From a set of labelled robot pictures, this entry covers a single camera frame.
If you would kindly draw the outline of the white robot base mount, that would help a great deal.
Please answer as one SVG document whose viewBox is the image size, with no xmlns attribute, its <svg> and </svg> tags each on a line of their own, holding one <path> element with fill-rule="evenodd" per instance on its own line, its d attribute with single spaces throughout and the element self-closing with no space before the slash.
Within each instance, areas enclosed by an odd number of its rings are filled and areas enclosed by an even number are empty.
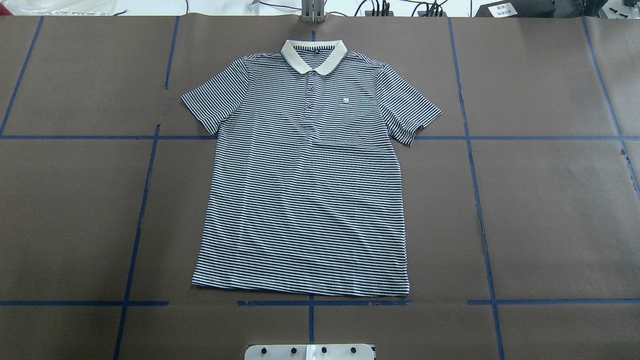
<svg viewBox="0 0 640 360">
<path fill-rule="evenodd" d="M 245 360 L 375 360 L 375 346 L 365 343 L 251 345 Z"/>
</svg>

